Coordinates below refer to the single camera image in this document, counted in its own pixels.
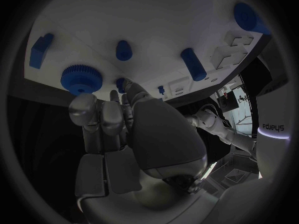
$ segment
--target vent grille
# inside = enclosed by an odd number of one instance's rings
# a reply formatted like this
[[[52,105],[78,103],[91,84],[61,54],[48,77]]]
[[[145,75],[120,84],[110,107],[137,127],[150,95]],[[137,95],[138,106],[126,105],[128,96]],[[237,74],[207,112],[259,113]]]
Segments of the vent grille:
[[[233,181],[234,183],[239,183],[244,176],[245,172],[235,168],[233,171],[227,174],[225,178],[227,178],[230,181]]]

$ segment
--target floor vent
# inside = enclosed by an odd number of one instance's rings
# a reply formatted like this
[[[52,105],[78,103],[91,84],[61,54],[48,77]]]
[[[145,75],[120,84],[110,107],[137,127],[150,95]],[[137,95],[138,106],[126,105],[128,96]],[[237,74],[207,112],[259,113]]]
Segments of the floor vent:
[[[231,171],[229,174],[225,176],[230,181],[233,181],[234,183],[239,183],[240,180],[244,177],[245,172],[239,170],[239,169],[234,169]]]

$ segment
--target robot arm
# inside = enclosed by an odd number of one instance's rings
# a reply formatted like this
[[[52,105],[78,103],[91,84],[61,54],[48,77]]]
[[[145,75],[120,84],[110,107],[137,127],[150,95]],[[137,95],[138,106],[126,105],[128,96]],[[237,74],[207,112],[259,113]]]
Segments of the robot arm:
[[[189,123],[194,127],[199,127],[212,135],[219,136],[220,140],[226,144],[232,144],[248,152],[252,159],[256,160],[256,140],[248,136],[237,134],[233,129],[223,125],[220,117],[212,111],[198,111],[194,115],[186,116]]]

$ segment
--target white surface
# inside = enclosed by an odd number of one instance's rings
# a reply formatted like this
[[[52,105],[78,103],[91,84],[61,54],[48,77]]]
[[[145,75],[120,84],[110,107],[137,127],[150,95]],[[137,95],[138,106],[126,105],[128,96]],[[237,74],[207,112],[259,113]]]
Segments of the white surface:
[[[190,92],[220,83],[236,67],[216,70],[211,56],[217,47],[228,46],[227,33],[253,37],[250,45],[238,44],[234,55],[250,52],[261,34],[242,31],[234,21],[233,7],[242,0],[53,0],[36,19],[25,56],[25,78],[59,89],[62,71],[74,64],[96,68],[103,76],[103,87],[94,94],[109,100],[119,77],[141,84],[154,97],[162,98],[158,86],[173,95],[169,82],[189,77]],[[40,36],[54,34],[40,70],[29,67],[30,50]],[[117,43],[127,40],[133,57],[119,61]],[[192,47],[208,80],[194,82],[180,57]]]

